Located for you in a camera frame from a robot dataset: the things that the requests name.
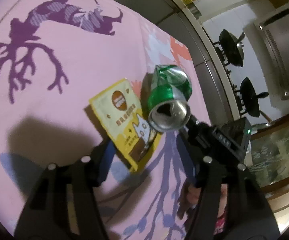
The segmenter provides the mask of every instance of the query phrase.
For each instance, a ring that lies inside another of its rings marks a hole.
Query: crushed can
[[[192,86],[176,65],[156,65],[148,98],[148,122],[159,132],[179,130],[190,119]]]

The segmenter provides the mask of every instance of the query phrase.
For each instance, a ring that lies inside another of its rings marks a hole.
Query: person's hand
[[[188,185],[187,183],[184,183],[181,196],[179,198],[180,205],[178,210],[178,217],[180,219],[183,218],[185,212],[187,212],[188,209],[198,204],[200,193],[201,188],[195,188],[193,185]],[[227,197],[228,197],[228,185],[222,184],[218,217],[222,216],[225,211],[225,207],[227,205]]]
[[[191,206],[198,204],[200,193],[201,193],[201,188],[195,188],[193,185],[190,185],[188,187],[186,200],[191,204]],[[227,196],[228,196],[228,185],[222,184],[218,217],[221,217],[224,214],[224,210],[227,205]]]

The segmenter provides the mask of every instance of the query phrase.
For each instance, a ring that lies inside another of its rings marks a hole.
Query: purple tree pattern
[[[50,61],[56,68],[56,76],[51,85],[48,86],[48,90],[52,90],[57,87],[59,93],[62,94],[61,79],[63,78],[66,84],[69,84],[69,79],[64,73],[61,63],[54,55],[54,50],[48,48],[44,44],[36,43],[32,41],[38,41],[40,37],[34,35],[40,27],[43,21],[50,20],[63,24],[69,24],[81,28],[88,32],[101,33],[105,35],[114,35],[112,31],[113,22],[121,23],[123,13],[120,11],[120,15],[116,18],[101,15],[101,8],[97,0],[94,0],[97,4],[97,8],[94,11],[84,11],[82,8],[67,4],[69,0],[51,0],[46,1],[36,8],[32,9],[24,22],[21,22],[18,18],[14,18],[10,22],[10,43],[0,42],[0,72],[3,65],[11,60],[11,68],[9,70],[9,101],[14,103],[14,90],[18,91],[18,85],[16,80],[21,85],[21,90],[26,88],[27,84],[31,84],[31,80],[24,77],[27,68],[31,69],[31,76],[36,72],[36,65],[33,61],[32,54],[36,48],[43,49],[49,56]],[[27,48],[25,56],[16,60],[16,52],[20,47]],[[16,68],[22,64],[20,71]]]
[[[147,225],[147,216],[149,212],[152,210],[155,203],[157,203],[157,209],[154,213],[154,217],[152,220],[152,225],[150,226],[150,232],[143,238],[143,240],[152,240],[153,233],[155,230],[155,221],[159,214],[162,213],[163,215],[163,226],[165,228],[169,228],[168,235],[166,237],[166,240],[171,240],[172,233],[174,231],[177,231],[181,234],[182,238],[185,236],[184,227],[180,227],[176,224],[175,218],[178,211],[178,198],[181,193],[181,179],[180,179],[180,171],[184,173],[183,165],[179,156],[179,152],[177,149],[178,147],[181,147],[181,150],[185,150],[184,145],[177,145],[177,136],[174,132],[168,132],[166,134],[166,142],[163,147],[163,149],[158,153],[158,155],[155,157],[155,159],[147,166],[146,172],[143,172],[140,175],[139,181],[136,185],[129,187],[126,190],[123,190],[122,192],[117,193],[116,195],[109,197],[107,199],[101,200],[98,202],[99,204],[99,210],[102,215],[104,213],[111,213],[106,221],[108,223],[118,212],[119,210],[127,204],[128,199],[132,196],[132,194],[135,193],[136,189],[145,181],[145,179],[148,177],[151,171],[153,171],[156,167],[161,168],[161,159],[163,158],[163,172],[162,172],[162,183],[160,186],[159,191],[156,193],[152,203],[149,205],[146,213],[143,215],[143,217],[138,221],[138,223],[128,226],[124,232],[123,235],[125,238],[124,240],[127,240],[130,238],[133,233],[136,230],[139,230],[140,233],[142,233]],[[172,193],[172,199],[173,199],[173,209],[172,214],[165,214],[163,211],[163,204],[165,197],[167,195],[167,192],[169,190],[169,176],[170,176],[170,165],[171,162],[173,164],[174,168],[174,175],[176,179],[176,188],[174,192]],[[116,200],[123,196],[123,200],[117,206],[116,208],[111,208],[107,205],[110,205],[109,202]]]

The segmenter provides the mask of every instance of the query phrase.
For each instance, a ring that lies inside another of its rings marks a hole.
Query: black frying pan
[[[262,114],[268,122],[272,121],[264,112],[259,109],[258,102],[259,98],[266,98],[269,96],[268,92],[262,92],[257,95],[250,79],[246,77],[241,83],[240,93],[242,95],[242,100],[246,111],[249,115],[253,117],[260,117],[260,114]]]
[[[219,36],[219,42],[214,43],[220,44],[224,54],[228,59],[228,64],[233,64],[238,67],[243,67],[243,43],[241,42],[245,38],[246,34],[243,32],[237,39],[232,33],[227,30],[223,30]]]

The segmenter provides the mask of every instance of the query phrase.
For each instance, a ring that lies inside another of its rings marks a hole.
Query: yellow snack package
[[[90,105],[131,171],[145,166],[144,158],[157,132],[143,118],[139,98],[129,81],[122,79],[89,100]]]

